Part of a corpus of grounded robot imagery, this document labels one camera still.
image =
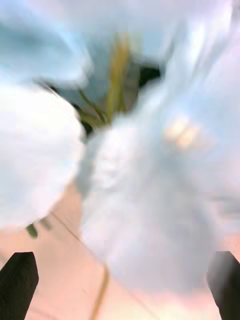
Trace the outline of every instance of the pink floor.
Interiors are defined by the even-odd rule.
[[[0,234],[0,268],[14,252],[35,254],[39,283],[26,320],[175,320],[164,314],[160,297],[133,296],[109,277],[79,241],[80,212],[81,201],[72,185],[48,217],[51,230],[37,225],[37,239],[26,231]],[[240,235],[226,238],[224,246],[240,260]],[[211,295],[208,300],[209,319],[220,319]],[[185,314],[182,320],[207,318]]]

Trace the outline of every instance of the dark object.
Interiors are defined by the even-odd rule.
[[[162,72],[159,67],[140,67],[140,76],[138,82],[138,88],[141,89],[144,87],[149,81],[154,80],[156,78],[161,78]]]
[[[229,251],[216,253],[207,282],[222,320],[240,320],[240,264]]]
[[[38,283],[33,252],[14,253],[0,271],[0,319],[24,320]]]
[[[28,234],[30,235],[30,237],[32,237],[33,239],[36,239],[38,237],[38,230],[35,228],[34,224],[30,224],[29,226],[26,227],[26,230],[28,232]]]

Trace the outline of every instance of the white petal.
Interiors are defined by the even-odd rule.
[[[0,88],[0,228],[43,218],[84,152],[74,108],[38,87]]]

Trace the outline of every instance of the blurry flower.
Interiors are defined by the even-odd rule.
[[[218,24],[199,20],[179,29],[165,79],[144,89],[133,112],[88,142],[78,177],[81,238],[130,289],[203,288],[218,243],[209,192],[220,191],[230,169],[240,189],[234,176],[240,159],[238,59],[231,68],[222,64],[234,51],[231,12],[222,14]],[[187,122],[169,140],[166,133],[180,117]],[[205,143],[214,147],[210,153],[199,148]]]
[[[0,88],[0,228],[47,215],[84,152],[74,108],[39,87]]]
[[[0,4],[0,84],[87,83],[92,64],[80,33],[51,22],[22,0]]]

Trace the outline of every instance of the white flower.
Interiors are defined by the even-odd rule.
[[[130,115],[98,132],[82,161],[82,241],[131,289],[184,292],[204,286],[218,239],[209,194],[219,195],[226,169],[240,190],[234,176],[240,159],[240,73],[234,72],[239,51],[230,36],[216,36],[224,34],[221,27],[209,36],[203,29],[195,55],[195,41],[179,42],[166,78],[143,91]],[[228,50],[229,59],[233,52],[236,57],[231,67]],[[229,150],[237,158],[224,156]],[[217,164],[221,156],[226,161],[216,166],[212,154]]]
[[[39,87],[0,87],[0,228],[47,215],[84,152],[74,108]]]

